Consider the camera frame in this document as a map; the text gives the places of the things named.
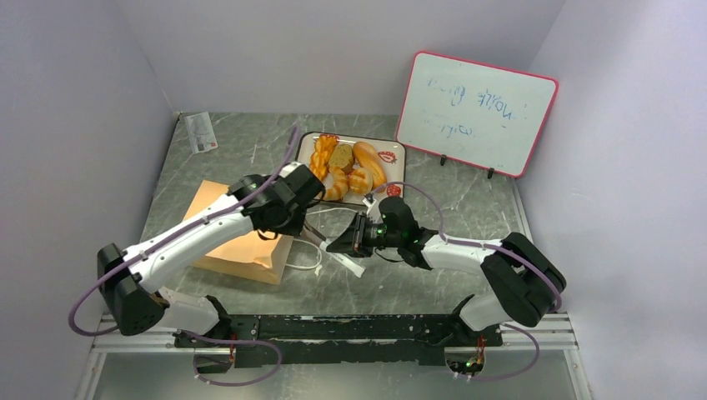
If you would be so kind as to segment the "brown paper bag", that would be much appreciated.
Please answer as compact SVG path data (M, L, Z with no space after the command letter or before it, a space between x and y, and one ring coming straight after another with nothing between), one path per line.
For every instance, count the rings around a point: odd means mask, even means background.
M287 260L294 240L289 236L265 240L257 232L249 232L217 247L191 265L206 271L278 285L286 267L299 271L318 271L322 267L321 250L317 251L316 263L311 266L289 265Z

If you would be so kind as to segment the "round orange fake bun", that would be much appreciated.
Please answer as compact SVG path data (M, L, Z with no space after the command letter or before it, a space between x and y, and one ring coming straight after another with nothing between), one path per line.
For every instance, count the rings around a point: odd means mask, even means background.
M374 175L365 167L355 168L348 175L349 191L357 195L370 193L374 185Z

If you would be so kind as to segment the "curved croissant fake bread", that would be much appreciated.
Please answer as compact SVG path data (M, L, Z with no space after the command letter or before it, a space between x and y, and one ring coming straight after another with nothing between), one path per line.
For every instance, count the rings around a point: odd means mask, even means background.
M333 176L333 186L327 188L324 195L324 201L340 201L348 193L348 175L340 167L331 167L330 174Z

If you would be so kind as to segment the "braided orange fake bread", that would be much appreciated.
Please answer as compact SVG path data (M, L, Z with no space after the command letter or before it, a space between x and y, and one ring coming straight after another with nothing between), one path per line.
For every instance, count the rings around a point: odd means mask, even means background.
M313 153L310 156L309 169L321 182L328 176L328 160L333 150L338 146L338 137L321 135L314 142Z

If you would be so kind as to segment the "long orange fake baguette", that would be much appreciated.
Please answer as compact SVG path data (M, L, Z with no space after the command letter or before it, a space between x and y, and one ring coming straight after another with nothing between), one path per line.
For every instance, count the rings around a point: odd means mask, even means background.
M356 142L353 145L353 155L359 166L366 168L373 176L373 189L384 185L388 179L377 150L368 142Z

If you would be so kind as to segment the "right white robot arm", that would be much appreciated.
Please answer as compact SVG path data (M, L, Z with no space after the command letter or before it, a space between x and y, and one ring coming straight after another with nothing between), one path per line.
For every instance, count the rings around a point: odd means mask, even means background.
M485 328L506 322L535 327L556 307L567 286L563 274L522 233L497 240L473 241L442 236L422 227L400 197L369 203L326 248L351 258L368 258L393 248L405 263L425 270L448 269L482 278L487 292L472 294L455 310L452 339L469 345Z

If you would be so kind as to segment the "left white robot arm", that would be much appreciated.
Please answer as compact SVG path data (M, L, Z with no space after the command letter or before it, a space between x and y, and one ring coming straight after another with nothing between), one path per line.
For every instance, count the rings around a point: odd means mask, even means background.
M98 251L99 291L124 336L155 326L197 333L207 345L228 341L231 323L214 297L192 297L166 288L167 280L222 244L256 232L298 236L308 205L323 183L302 163L279 174L248 175L202 212L145 242Z

